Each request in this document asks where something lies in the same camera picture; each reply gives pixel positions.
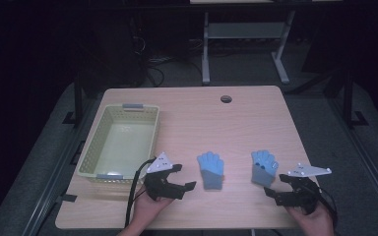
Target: blue glove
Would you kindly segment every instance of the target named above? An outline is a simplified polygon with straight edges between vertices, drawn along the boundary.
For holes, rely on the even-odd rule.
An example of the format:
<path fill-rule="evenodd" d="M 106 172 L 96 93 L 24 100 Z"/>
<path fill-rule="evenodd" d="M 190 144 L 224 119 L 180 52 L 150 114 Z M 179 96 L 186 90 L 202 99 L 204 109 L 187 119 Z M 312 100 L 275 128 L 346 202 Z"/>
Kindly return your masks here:
<path fill-rule="evenodd" d="M 279 164 L 275 161 L 275 157 L 268 150 L 259 150 L 251 152 L 253 158 L 253 183 L 270 187 L 275 180 L 276 171 Z"/>
<path fill-rule="evenodd" d="M 198 163 L 204 180 L 204 189 L 222 189 L 223 160 L 220 156 L 208 151 L 198 156 Z"/>

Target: plastic basket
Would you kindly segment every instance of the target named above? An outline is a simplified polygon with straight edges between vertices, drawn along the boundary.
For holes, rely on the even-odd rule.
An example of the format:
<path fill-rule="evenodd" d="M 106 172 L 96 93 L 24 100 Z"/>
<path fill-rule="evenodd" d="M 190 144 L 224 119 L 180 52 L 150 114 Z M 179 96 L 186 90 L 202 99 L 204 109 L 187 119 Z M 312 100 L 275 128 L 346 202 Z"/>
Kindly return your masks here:
<path fill-rule="evenodd" d="M 93 182 L 131 183 L 138 168 L 155 156 L 158 114 L 154 105 L 107 105 L 94 134 L 88 137 L 90 144 L 84 149 L 78 174 Z"/>

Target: cable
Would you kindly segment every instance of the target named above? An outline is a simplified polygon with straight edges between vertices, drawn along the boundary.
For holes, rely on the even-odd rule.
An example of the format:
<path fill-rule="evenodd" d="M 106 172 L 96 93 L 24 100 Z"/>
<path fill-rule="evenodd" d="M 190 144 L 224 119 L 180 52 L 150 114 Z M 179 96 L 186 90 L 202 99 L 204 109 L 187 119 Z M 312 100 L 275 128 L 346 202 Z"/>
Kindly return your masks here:
<path fill-rule="evenodd" d="M 173 60 L 174 58 L 173 57 L 167 57 L 167 56 L 165 56 L 165 57 L 160 57 L 160 58 L 151 58 L 151 59 L 149 59 L 149 62 L 151 62 L 151 63 L 163 63 L 163 62 L 167 62 L 167 61 L 170 61 L 170 60 Z"/>
<path fill-rule="evenodd" d="M 197 49 L 202 48 L 202 46 L 204 45 L 204 40 L 202 39 L 195 39 L 193 42 L 196 42 L 197 44 L 192 47 L 189 47 L 190 51 L 196 51 Z"/>
<path fill-rule="evenodd" d="M 133 202 L 134 202 L 134 193 L 136 191 L 136 186 L 137 186 L 137 180 L 138 180 L 138 177 L 140 176 L 140 172 L 141 170 L 143 169 L 143 167 L 146 165 L 146 164 L 149 164 L 149 163 L 153 163 L 155 161 L 155 158 L 154 159 L 149 159 L 149 160 L 146 160 L 141 166 L 140 168 L 136 171 L 136 174 L 134 175 L 134 179 L 133 179 L 133 183 L 131 185 L 131 189 L 130 189 L 130 196 L 128 197 L 128 206 L 127 206 L 127 213 L 126 213 L 126 216 L 125 216 L 125 225 L 124 227 L 127 227 L 128 224 L 130 224 L 130 214 L 131 214 L 131 207 L 133 206 Z"/>
<path fill-rule="evenodd" d="M 281 232 L 279 232 L 276 229 L 271 229 L 274 233 L 276 233 L 278 236 L 283 236 Z"/>
<path fill-rule="evenodd" d="M 330 195 L 325 189 L 323 189 L 323 188 L 320 188 L 320 190 L 322 190 L 322 192 L 324 192 L 326 195 L 328 195 L 328 197 L 330 198 L 331 202 L 333 203 L 334 210 L 337 211 L 336 201 L 334 200 L 333 196 L 331 196 L 331 195 Z"/>
<path fill-rule="evenodd" d="M 139 39 L 143 42 L 142 48 L 139 51 L 135 51 L 135 53 L 141 56 L 143 54 L 144 49 L 146 49 L 146 41 L 142 37 L 138 37 L 138 36 L 134 36 L 134 39 Z"/>
<path fill-rule="evenodd" d="M 155 67 L 148 67 L 147 69 L 158 71 L 161 74 L 160 82 L 157 84 L 156 81 L 155 81 L 155 78 L 149 72 L 147 72 L 147 78 L 153 84 L 153 87 L 157 88 L 157 87 L 161 86 L 161 84 L 164 82 L 164 72 L 162 70 L 158 69 L 158 68 L 155 68 Z"/>
<path fill-rule="evenodd" d="M 166 63 L 171 63 L 171 62 L 179 62 L 179 63 L 183 63 L 183 64 L 192 65 L 199 72 L 199 74 L 202 75 L 201 69 L 199 69 L 199 67 L 195 63 L 184 60 L 184 59 L 178 59 L 178 58 L 173 58 L 173 57 L 169 57 L 169 58 L 163 59 L 163 60 L 158 60 L 158 61 L 155 62 L 154 65 L 149 66 L 149 68 L 152 68 L 154 66 L 163 65 L 163 64 L 166 64 Z"/>
<path fill-rule="evenodd" d="M 146 192 L 146 190 L 144 190 L 143 192 L 141 192 L 139 195 L 137 195 L 135 198 L 134 198 L 134 200 L 133 200 L 133 202 L 135 202 L 137 199 L 138 199 L 138 197 L 140 197 L 142 194 L 144 194 Z"/>

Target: table leg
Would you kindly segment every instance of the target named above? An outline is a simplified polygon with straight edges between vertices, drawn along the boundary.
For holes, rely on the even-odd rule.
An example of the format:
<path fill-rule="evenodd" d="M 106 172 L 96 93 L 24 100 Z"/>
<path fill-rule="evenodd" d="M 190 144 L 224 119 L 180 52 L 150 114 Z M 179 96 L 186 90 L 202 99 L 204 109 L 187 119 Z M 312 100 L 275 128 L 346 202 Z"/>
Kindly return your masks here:
<path fill-rule="evenodd" d="M 202 55 L 202 85 L 210 84 L 210 61 L 208 60 L 208 12 L 204 21 L 204 54 Z"/>
<path fill-rule="evenodd" d="M 289 84 L 289 78 L 284 69 L 284 64 L 282 63 L 282 53 L 284 52 L 284 46 L 286 45 L 287 37 L 289 36 L 290 27 L 293 22 L 295 11 L 290 11 L 287 20 L 283 27 L 283 34 L 281 37 L 281 44 L 276 52 L 272 52 L 272 59 L 275 62 L 276 69 L 278 70 L 279 77 L 283 84 Z"/>

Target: table top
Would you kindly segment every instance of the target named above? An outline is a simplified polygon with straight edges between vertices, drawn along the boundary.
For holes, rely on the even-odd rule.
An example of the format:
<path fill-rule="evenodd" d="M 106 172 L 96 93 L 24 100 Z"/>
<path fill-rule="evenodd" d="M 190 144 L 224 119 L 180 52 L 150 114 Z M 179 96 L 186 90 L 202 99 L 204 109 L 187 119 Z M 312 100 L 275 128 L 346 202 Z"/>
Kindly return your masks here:
<path fill-rule="evenodd" d="M 228 95 L 231 103 L 221 102 Z M 104 106 L 143 103 L 159 106 L 156 155 L 165 152 L 180 172 L 167 180 L 182 185 L 197 181 L 195 189 L 167 207 L 152 229 L 287 228 L 295 222 L 283 207 L 251 182 L 251 151 L 267 149 L 280 167 L 293 169 L 308 157 L 277 87 L 122 88 L 102 98 L 89 136 Z M 224 161 L 221 191 L 205 191 L 196 157 L 216 152 Z M 291 191 L 279 177 L 272 189 Z M 76 200 L 63 202 L 56 219 L 59 228 L 122 228 L 129 185 L 92 183 L 77 173 L 67 190 Z"/>

